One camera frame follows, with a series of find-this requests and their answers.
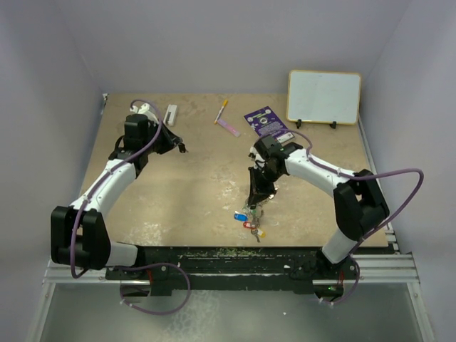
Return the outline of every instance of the whiteboard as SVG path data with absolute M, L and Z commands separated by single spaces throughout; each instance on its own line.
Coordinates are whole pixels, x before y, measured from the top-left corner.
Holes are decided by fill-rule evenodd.
M 361 75 L 292 70 L 289 75 L 290 121 L 353 125 L 358 120 Z

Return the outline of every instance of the purple booklet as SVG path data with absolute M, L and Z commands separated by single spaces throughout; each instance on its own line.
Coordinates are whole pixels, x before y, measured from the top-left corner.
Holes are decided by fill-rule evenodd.
M 257 133 L 257 135 L 262 136 L 276 130 L 286 130 L 285 124 L 279 117 L 272 111 L 270 107 L 264 107 L 258 109 L 253 113 L 244 115 L 247 123 L 252 127 L 252 129 Z M 286 143 L 287 141 L 294 138 L 293 133 L 291 132 L 275 132 L 271 134 L 277 141 L 281 144 Z

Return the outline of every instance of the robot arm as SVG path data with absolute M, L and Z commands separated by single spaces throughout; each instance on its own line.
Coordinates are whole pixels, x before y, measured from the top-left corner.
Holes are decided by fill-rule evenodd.
M 129 115 L 124 124 L 125 135 L 115 144 L 105 169 L 89 189 L 68 207 L 57 207 L 51 214 L 51 258 L 58 264 L 70 264 L 71 233 L 79 209 L 82 236 L 76 237 L 76 266 L 84 269 L 102 269 L 105 266 L 131 266 L 135 263 L 138 248 L 109 240 L 106 217 L 127 186 L 143 171 L 148 155 L 166 153 L 176 146 L 186 152 L 182 139 L 164 125 L 156 141 L 144 152 L 131 158 L 146 147 L 155 136 L 158 124 L 144 114 Z
M 318 167 L 308 159 L 306 150 L 294 142 L 282 146 L 272 136 L 266 136 L 255 143 L 250 153 L 255 159 L 255 166 L 249 168 L 250 193 L 247 202 L 251 209 L 276 193 L 274 182 L 282 175 L 299 177 L 334 198 L 338 229 L 320 252 L 320 257 L 329 266 L 342 262 L 363 236 L 389 215 L 375 180 L 350 180 Z M 312 158 L 345 175 L 372 175 L 368 170 L 354 173 L 317 157 Z

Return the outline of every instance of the silver key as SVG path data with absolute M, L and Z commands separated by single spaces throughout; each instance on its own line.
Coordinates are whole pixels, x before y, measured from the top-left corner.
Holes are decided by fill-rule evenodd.
M 250 232 L 252 233 L 252 235 L 254 237 L 256 237 L 256 241 L 259 243 L 260 241 L 259 241 L 259 236 L 258 236 L 258 229 L 257 228 L 252 229 Z

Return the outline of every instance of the wooden table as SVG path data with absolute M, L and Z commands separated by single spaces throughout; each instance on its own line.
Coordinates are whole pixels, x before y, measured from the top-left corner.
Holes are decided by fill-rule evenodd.
M 178 106 L 171 131 L 184 139 L 189 153 L 177 149 L 150 155 L 139 178 L 105 218 L 110 238 L 143 246 L 253 246 L 260 244 L 233 219 L 249 194 L 247 157 L 258 138 L 243 115 L 270 106 L 285 120 L 284 94 L 110 94 L 83 182 L 85 191 L 103 170 L 114 142 L 123 135 L 131 100 L 154 101 L 165 111 Z M 214 118 L 225 98 L 223 119 L 241 136 L 236 138 Z M 358 127 L 304 124 L 300 131 L 314 143 L 313 154 L 349 170 L 368 168 Z M 296 177 L 283 176 L 273 200 L 264 205 L 261 246 L 324 245 L 336 229 L 333 200 Z M 363 246 L 387 246 L 380 230 Z

